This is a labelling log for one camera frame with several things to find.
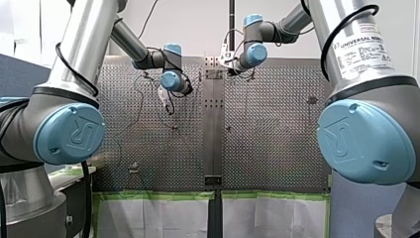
perforated metal panel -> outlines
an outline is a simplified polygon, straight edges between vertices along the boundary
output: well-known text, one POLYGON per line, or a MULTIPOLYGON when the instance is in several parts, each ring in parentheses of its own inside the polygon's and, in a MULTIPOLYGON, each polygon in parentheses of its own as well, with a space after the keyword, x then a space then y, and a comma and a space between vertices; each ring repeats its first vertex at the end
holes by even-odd
POLYGON ((324 81, 316 59, 271 59, 255 79, 227 79, 224 189, 326 190, 316 139, 324 81))
POLYGON ((101 152, 95 190, 202 190, 201 66, 203 59, 184 58, 184 72, 194 92, 173 98, 175 114, 168 116, 156 85, 161 70, 149 77, 135 70, 128 58, 105 59, 99 80, 100 110, 107 134, 101 152))

blue joint cap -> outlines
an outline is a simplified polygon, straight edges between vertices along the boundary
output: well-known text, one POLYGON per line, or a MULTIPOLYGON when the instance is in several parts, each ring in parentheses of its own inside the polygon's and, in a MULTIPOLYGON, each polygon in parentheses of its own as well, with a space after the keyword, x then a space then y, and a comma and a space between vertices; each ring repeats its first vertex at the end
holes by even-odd
POLYGON ((266 47, 261 43, 254 43, 247 49, 246 60, 251 67, 260 65, 266 60, 266 47))
POLYGON ((166 71, 160 78, 161 86, 168 91, 180 91, 183 88, 182 79, 173 71, 166 71))
POLYGON ((256 22, 262 22, 263 16, 260 14, 250 14, 247 17, 244 18, 244 28, 247 26, 256 23, 256 22))
POLYGON ((182 48, 179 44, 168 43, 164 45, 163 49, 166 51, 172 52, 174 54, 177 54, 179 56, 182 56, 182 48))
POLYGON ((104 135, 104 119, 95 107, 85 103, 68 104, 40 125, 34 138, 34 151, 47 164, 77 164, 99 149, 104 135))
POLYGON ((321 153, 344 178, 393 185, 413 175, 416 155, 411 140, 382 109, 344 99, 328 106, 318 124, 321 153))

black pole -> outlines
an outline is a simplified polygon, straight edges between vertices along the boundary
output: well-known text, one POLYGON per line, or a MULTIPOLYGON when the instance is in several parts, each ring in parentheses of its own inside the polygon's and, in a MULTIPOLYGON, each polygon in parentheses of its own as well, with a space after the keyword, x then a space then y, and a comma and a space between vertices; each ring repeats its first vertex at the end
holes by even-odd
MULTIPOLYGON (((229 31, 235 29, 235 0, 229 0, 229 31)), ((229 34, 229 51, 235 50, 235 32, 229 34)))

white label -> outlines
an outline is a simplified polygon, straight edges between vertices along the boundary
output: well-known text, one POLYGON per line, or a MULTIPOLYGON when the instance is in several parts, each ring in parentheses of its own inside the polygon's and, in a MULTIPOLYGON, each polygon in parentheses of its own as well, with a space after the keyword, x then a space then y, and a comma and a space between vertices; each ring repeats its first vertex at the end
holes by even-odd
POLYGON ((368 68, 393 68, 377 26, 361 24, 360 30, 351 37, 336 39, 333 44, 341 75, 345 79, 355 78, 368 68))

white cloth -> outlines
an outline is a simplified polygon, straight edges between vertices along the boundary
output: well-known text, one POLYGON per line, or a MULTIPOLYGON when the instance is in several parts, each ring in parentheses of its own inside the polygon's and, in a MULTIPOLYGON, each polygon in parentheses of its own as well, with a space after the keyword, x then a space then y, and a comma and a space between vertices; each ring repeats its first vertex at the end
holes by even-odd
POLYGON ((329 198, 322 197, 224 198, 224 238, 327 238, 329 198))
POLYGON ((102 200, 98 238, 207 238, 208 200, 102 200))

